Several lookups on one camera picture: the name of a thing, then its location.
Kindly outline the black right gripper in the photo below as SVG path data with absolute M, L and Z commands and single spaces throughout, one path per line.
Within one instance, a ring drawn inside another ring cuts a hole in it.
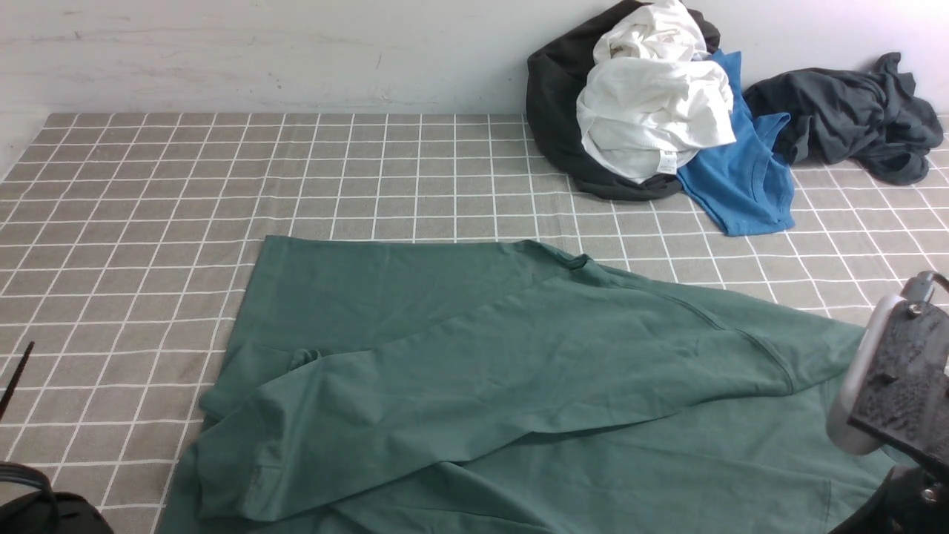
M 947 533 L 947 470 L 894 467 L 868 501 L 833 533 Z

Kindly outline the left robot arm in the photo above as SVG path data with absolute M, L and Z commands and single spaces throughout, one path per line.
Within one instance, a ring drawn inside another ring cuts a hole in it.
M 43 472 L 3 462 L 1 482 L 34 491 L 2 504 L 2 533 L 112 533 L 108 521 L 81 495 L 57 492 Z

